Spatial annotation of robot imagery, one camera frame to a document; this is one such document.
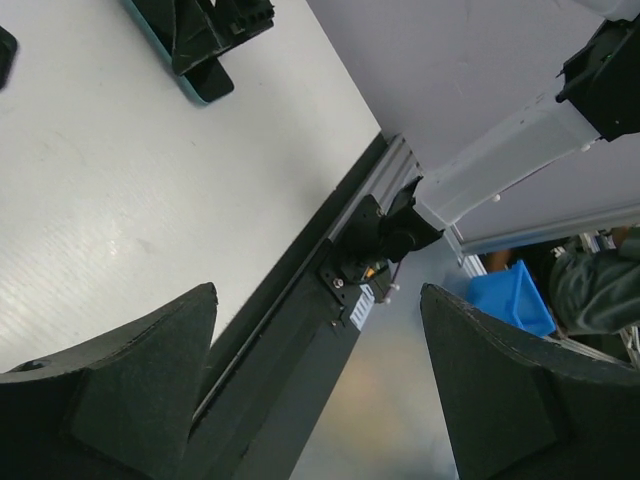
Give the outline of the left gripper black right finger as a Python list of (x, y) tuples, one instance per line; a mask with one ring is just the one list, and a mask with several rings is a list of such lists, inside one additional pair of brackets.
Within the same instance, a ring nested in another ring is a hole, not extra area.
[(462, 479), (636, 479), (639, 373), (426, 284), (420, 310)]

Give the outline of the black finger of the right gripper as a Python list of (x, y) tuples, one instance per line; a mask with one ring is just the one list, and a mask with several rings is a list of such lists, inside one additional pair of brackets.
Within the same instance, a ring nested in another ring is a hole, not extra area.
[(275, 7), (269, 0), (212, 1), (211, 46), (231, 50), (274, 26)]
[(215, 1), (172, 1), (171, 68), (177, 76), (209, 71), (217, 62), (221, 36)]

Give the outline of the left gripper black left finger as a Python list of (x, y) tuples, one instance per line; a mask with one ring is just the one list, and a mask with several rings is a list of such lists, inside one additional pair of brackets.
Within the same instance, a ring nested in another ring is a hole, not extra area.
[(4, 479), (174, 479), (217, 313), (201, 284), (1, 376)]

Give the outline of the black smartphone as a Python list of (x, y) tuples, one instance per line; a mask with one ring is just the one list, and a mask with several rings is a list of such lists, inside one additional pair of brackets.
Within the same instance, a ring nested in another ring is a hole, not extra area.
[(189, 100), (195, 104), (211, 104), (234, 91), (234, 83), (219, 60), (209, 71), (177, 76), (171, 68), (172, 1), (125, 1), (123, 3), (141, 29), (165, 72), (176, 81)]

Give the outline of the black phone stand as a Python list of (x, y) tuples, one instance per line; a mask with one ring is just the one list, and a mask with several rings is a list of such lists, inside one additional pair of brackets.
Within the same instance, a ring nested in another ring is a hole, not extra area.
[(9, 81), (11, 70), (19, 49), (15, 36), (0, 27), (0, 89), (3, 90)]

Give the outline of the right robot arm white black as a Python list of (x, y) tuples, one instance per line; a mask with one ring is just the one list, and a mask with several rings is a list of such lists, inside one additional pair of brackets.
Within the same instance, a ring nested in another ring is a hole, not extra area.
[[(639, 105), (632, 84), (639, 74), (639, 5), (635, 1), (591, 1), (603, 22), (587, 45), (567, 60), (555, 83), (534, 101), (487, 131), (425, 177), (414, 179), (381, 216), (358, 219), (339, 241), (343, 261), (365, 266), (397, 262), (438, 240), (465, 214), (528, 175), (599, 140), (638, 131)], [(324, 92), (264, 94), (204, 125), (204, 141), (215, 163), (241, 162), (277, 127), (286, 144), (307, 147), (312, 157), (336, 142), (346, 158), (361, 153), (380, 125), (340, 59), (324, 64), (312, 49), (325, 32), (305, 1), (171, 1), (165, 13), (173, 73), (199, 102), (209, 104), (234, 85), (221, 58), (260, 40), (282, 68), (302, 73)]]

